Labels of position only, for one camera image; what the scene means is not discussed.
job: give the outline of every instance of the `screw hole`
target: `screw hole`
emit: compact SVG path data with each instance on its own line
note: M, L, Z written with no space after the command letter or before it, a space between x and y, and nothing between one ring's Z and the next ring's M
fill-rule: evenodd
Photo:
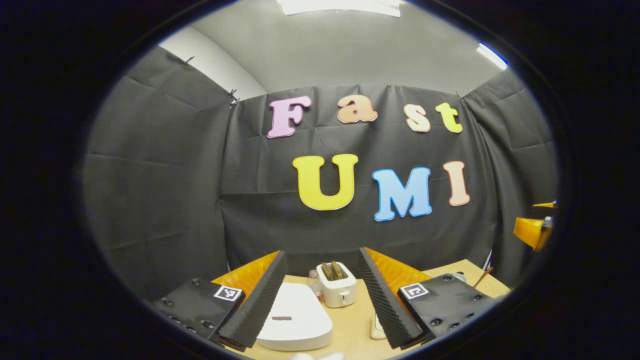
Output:
M212 322L207 320L203 320L201 324L202 324L202 327L206 327L207 329L213 329L215 327L215 325L213 325Z

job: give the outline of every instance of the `black foam pad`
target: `black foam pad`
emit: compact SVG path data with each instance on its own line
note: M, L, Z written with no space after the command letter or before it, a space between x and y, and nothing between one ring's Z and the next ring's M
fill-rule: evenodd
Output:
M284 251L280 251L276 255L251 295L220 329L220 340L223 344L240 351L244 350L242 347L253 346L287 274L285 256Z
M435 338L430 332L423 334L411 315L406 312L391 292L378 267L364 248L360 248L358 270L367 285L373 308L376 310L380 325L382 325L385 335L387 335L387 341L392 348L404 349L421 341Z

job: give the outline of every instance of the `black fabric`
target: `black fabric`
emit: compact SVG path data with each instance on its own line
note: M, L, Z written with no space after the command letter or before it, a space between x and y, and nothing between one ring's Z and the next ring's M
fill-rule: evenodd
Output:
M217 206L229 100L156 47L105 100L84 161L88 219L107 258L152 300L227 271Z
M531 206L557 197L556 150L548 122L525 85L508 70L463 98L486 144L498 189L501 224L491 264L504 284L516 284L531 248L513 228Z
M379 117L368 123L341 123L337 102L351 94L368 96ZM304 111L296 133L267 138L272 121L269 103L302 95L310 96L313 104ZM461 133L448 131L435 111L443 102L458 110ZM419 104L427 111L431 131L416 133L408 127L405 104ZM331 158L344 153L359 159L351 203L335 211L306 207L298 195L293 159L322 156L321 188L332 195L339 182ZM468 204L458 207L449 205L449 176L442 167L454 160L465 163L471 196ZM406 184L415 167L431 170L433 211L423 217L407 214L375 221L379 193L372 173L390 168ZM405 86L353 85L299 88L241 101L230 115L222 174L220 204L232 268L284 250L290 274L308 275L321 261L334 259L354 272L360 247L421 270L465 258L483 266L502 231L487 146L479 125L456 95Z

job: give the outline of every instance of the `blue letter m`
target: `blue letter m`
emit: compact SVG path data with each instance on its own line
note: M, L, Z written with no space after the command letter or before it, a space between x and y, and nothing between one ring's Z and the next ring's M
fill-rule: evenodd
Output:
M396 217L391 210L391 202L394 203L401 217L406 215L409 204L413 200L413 206L409 214L413 217L427 215L431 212L429 205L429 171L426 167L417 167L411 170L406 187L393 170L383 169L373 173L373 179L378 182L380 189L380 210L374 216L377 221L387 221Z

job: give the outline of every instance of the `yellow letter u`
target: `yellow letter u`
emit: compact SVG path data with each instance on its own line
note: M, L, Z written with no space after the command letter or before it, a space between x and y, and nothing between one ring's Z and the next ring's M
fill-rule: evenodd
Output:
M353 165L358 162L358 156L339 154L331 161L338 165L340 191L333 196L326 196L320 190L320 167L324 165L324 159L320 156L301 156L293 160L293 167L298 169L300 200L314 210L340 209L353 199Z

